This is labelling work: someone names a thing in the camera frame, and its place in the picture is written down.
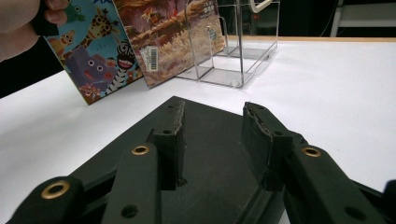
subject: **black plastic part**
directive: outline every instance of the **black plastic part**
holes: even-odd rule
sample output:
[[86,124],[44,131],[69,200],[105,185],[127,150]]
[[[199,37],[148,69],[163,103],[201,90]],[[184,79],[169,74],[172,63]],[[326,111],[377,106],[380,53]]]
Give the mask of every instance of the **black plastic part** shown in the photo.
[[126,150],[120,161],[102,224],[161,223],[157,148],[144,144],[135,149]]
[[163,223],[278,223],[283,194],[262,190],[250,172],[240,149],[242,117],[178,97],[153,110],[71,175],[84,189],[106,181],[116,172],[121,154],[146,142],[168,106],[180,101],[185,101],[188,145],[183,176],[189,183],[162,192]]
[[290,223],[385,223],[321,148],[300,145],[285,157],[284,164]]
[[381,199],[387,216],[396,221],[396,180],[387,183]]
[[187,183],[183,177],[185,102],[169,105],[152,133],[161,156],[162,190],[175,190]]
[[75,223],[85,203],[82,193],[78,179],[72,176],[52,178],[29,194],[7,224]]
[[47,10],[47,6],[44,0],[40,2],[40,8],[38,9],[37,14],[32,20],[33,29],[35,29],[35,33],[37,35],[58,35],[59,30],[56,24],[50,23],[44,18],[44,12]]
[[282,158],[293,147],[293,133],[265,107],[246,103],[242,128],[242,151],[260,186],[282,190]]

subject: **cartoon animal illustration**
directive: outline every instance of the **cartoon animal illustration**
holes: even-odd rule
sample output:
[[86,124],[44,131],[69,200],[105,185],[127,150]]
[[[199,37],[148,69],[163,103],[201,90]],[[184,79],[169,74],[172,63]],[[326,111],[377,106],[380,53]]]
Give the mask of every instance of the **cartoon animal illustration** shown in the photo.
[[149,27],[152,28],[153,26],[159,24],[165,18],[165,16],[163,16],[161,12],[153,11],[152,7],[149,7],[144,11],[140,18],[146,20],[146,22],[149,24]]
[[[87,48],[91,42],[95,39],[99,39],[102,37],[105,37],[107,35],[110,35],[111,33],[114,34],[119,34],[120,30],[115,28],[114,26],[117,26],[119,24],[118,21],[113,21],[111,22],[107,18],[107,9],[103,9],[102,11],[100,10],[99,7],[96,8],[96,15],[93,17],[90,27],[88,28],[88,33],[84,37],[84,39],[75,47],[78,48],[78,46],[82,46],[84,48]],[[64,63],[68,57],[73,53],[73,50],[70,50],[62,58],[60,58],[61,62]]]
[[117,68],[107,66],[105,58],[97,54],[90,56],[82,46],[73,50],[65,65],[78,87],[88,83],[105,90],[117,74]]
[[136,67],[134,62],[134,52],[132,51],[131,44],[128,40],[122,40],[117,46],[117,66],[119,70],[117,71],[116,77],[111,82],[110,86],[103,95],[109,95],[111,92],[116,91],[120,87],[126,85],[125,81],[129,77],[128,70]]
[[64,49],[73,43],[75,33],[76,32],[74,30],[70,30],[66,34],[61,35],[59,39],[50,38],[48,40],[58,57],[61,57],[64,53]]
[[106,60],[107,66],[110,67],[115,67],[116,66],[116,60],[113,57],[110,57]]
[[67,6],[67,8],[64,9],[64,12],[66,13],[67,16],[67,23],[73,21],[85,21],[85,16],[80,14],[81,7],[73,6],[72,0],[68,0],[68,2],[69,5]]
[[97,89],[93,84],[85,84],[84,86],[78,87],[82,94],[88,98],[94,98],[96,95],[100,94],[100,89]]

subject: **book cover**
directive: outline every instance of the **book cover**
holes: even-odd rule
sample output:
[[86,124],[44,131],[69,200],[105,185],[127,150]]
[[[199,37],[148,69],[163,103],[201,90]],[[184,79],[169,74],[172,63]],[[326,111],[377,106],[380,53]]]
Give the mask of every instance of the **book cover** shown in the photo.
[[114,4],[150,88],[194,66],[192,50],[200,62],[224,48],[216,0],[114,0]]
[[92,104],[142,77],[111,0],[69,0],[67,23],[46,40]]

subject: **screw hole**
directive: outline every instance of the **screw hole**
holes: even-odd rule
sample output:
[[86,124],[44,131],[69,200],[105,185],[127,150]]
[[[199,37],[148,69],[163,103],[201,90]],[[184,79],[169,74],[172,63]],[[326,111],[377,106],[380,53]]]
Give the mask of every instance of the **screw hole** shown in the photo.
[[149,152],[149,147],[136,147],[132,149],[132,153],[135,154],[136,156],[144,155]]
[[303,148],[303,153],[310,157],[319,157],[321,155],[319,150],[312,147]]
[[64,195],[70,188],[70,184],[64,180],[57,181],[48,185],[42,192],[41,197],[44,199],[55,199]]
[[361,210],[354,207],[346,207],[346,213],[357,220],[363,221],[366,219],[366,215],[361,212]]
[[49,189],[49,193],[54,194],[60,192],[64,188],[63,185],[56,185]]
[[134,204],[130,204],[130,205],[126,205],[122,211],[121,211],[121,215],[124,218],[131,218],[131,217],[135,217],[137,215],[137,213],[139,212],[139,210],[137,209],[137,206]]

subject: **transparent acrylic box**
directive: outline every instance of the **transparent acrylic box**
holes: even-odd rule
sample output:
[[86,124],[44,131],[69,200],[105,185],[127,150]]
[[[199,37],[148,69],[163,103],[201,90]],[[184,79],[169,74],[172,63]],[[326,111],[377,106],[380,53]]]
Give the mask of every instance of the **transparent acrylic box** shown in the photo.
[[[264,9],[253,12],[262,4],[266,4]],[[257,71],[265,67],[277,47],[279,0],[263,3],[253,3],[253,0],[219,0],[218,7],[218,20],[224,37],[222,44],[225,45],[223,50],[214,51],[214,45],[218,43],[212,41],[216,34],[212,27],[189,26],[195,66],[177,77],[242,88]],[[196,32],[207,33],[207,39],[203,41],[194,38]]]

